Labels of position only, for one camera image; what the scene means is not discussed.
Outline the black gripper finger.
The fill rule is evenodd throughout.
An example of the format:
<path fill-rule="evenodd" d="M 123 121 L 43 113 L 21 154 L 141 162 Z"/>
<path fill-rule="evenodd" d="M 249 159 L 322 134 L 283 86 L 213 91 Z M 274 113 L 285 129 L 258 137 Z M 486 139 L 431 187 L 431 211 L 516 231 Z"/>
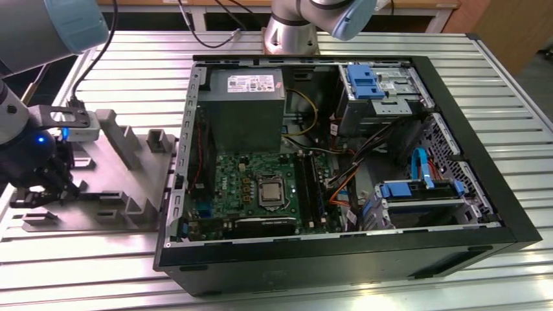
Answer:
<path fill-rule="evenodd" d="M 70 170 L 74 168 L 71 144 L 54 144 L 53 154 L 46 161 L 45 176 L 47 187 L 62 199 L 74 199 L 79 189 L 73 183 Z"/>
<path fill-rule="evenodd" d="M 31 191 L 29 188 L 17 187 L 10 195 L 7 205 L 14 209 L 33 209 L 43 206 L 50 199 L 47 191 Z"/>

